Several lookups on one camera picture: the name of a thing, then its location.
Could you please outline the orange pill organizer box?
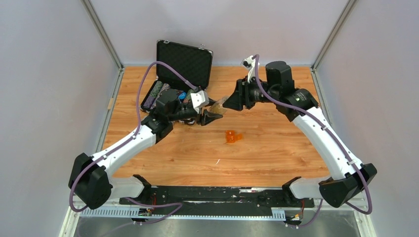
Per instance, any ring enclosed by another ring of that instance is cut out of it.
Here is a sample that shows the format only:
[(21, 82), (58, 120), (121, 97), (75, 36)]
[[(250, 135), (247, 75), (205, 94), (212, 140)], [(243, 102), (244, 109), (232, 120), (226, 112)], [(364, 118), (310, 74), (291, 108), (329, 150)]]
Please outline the orange pill organizer box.
[(242, 133), (237, 133), (235, 130), (226, 130), (225, 131), (226, 143), (235, 143), (243, 139)]

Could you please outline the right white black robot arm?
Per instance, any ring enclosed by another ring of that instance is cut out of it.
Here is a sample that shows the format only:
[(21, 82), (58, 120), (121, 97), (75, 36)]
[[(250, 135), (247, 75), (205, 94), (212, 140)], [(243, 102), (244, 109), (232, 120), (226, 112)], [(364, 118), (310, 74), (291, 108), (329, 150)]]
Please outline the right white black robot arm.
[(361, 192), (371, 203), (368, 184), (377, 174), (372, 163), (363, 163), (342, 142), (327, 122), (314, 96), (295, 86), (292, 70), (284, 61), (266, 64), (266, 81), (258, 77), (254, 56), (242, 61), (248, 74), (236, 81), (232, 95), (223, 107), (236, 111), (251, 109), (256, 103), (274, 103), (276, 109), (308, 138), (329, 170), (324, 178), (295, 177), (282, 188), (283, 202), (295, 206), (303, 198), (323, 199), (332, 207), (341, 207)]

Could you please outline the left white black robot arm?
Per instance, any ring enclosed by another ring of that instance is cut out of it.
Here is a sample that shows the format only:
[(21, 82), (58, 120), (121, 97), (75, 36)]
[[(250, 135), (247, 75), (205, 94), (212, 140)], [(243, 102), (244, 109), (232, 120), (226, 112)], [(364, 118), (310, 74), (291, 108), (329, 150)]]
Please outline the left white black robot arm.
[(134, 198), (139, 204), (151, 199), (147, 182), (138, 175), (129, 178), (113, 178), (113, 174), (131, 158), (157, 144), (172, 130), (176, 121), (193, 120), (205, 126), (223, 116), (205, 109), (210, 103), (203, 90), (195, 90), (187, 103), (179, 99), (179, 91), (166, 89), (156, 99), (155, 107), (139, 120), (138, 126), (110, 147), (75, 158), (69, 179), (69, 204), (75, 211), (73, 198), (78, 197), (89, 209), (97, 209), (108, 200)]

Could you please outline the clear pill bottle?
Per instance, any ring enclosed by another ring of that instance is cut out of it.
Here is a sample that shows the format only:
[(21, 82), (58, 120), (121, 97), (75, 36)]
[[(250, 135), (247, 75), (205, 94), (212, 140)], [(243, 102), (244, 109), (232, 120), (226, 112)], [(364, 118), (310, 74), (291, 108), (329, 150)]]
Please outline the clear pill bottle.
[(229, 96), (224, 96), (217, 100), (209, 109), (209, 112), (223, 115), (227, 112), (227, 109), (223, 107), (223, 103), (229, 98)]

